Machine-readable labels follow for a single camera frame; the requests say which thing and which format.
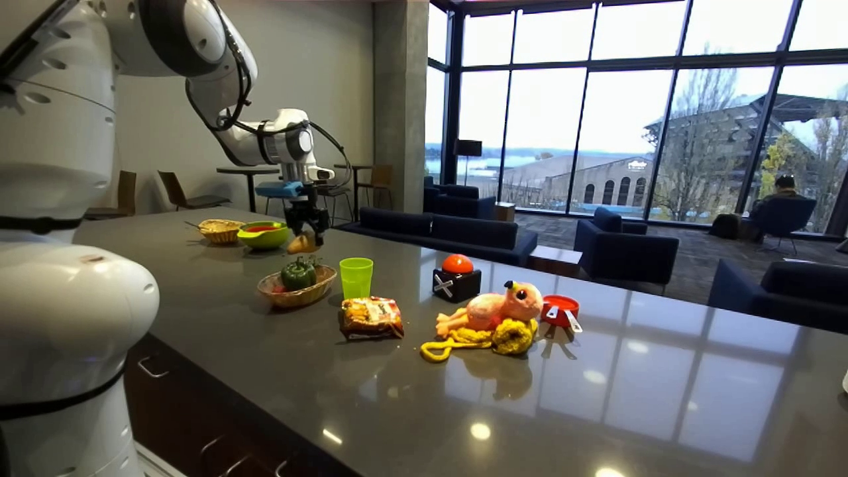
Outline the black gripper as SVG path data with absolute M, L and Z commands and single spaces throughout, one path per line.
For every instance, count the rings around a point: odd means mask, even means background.
M 288 200 L 284 216 L 293 233 L 311 231 L 312 236 L 321 236 L 328 227 L 328 212 L 311 197 Z

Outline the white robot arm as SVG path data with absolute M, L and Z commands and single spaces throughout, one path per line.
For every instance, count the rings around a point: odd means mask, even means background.
M 234 164 L 303 200 L 332 178 L 305 110 L 243 114 L 258 61 L 216 0 L 0 0 L 0 477 L 142 477 L 124 360 L 158 284 L 76 231 L 126 193 L 116 81 L 169 73 Z

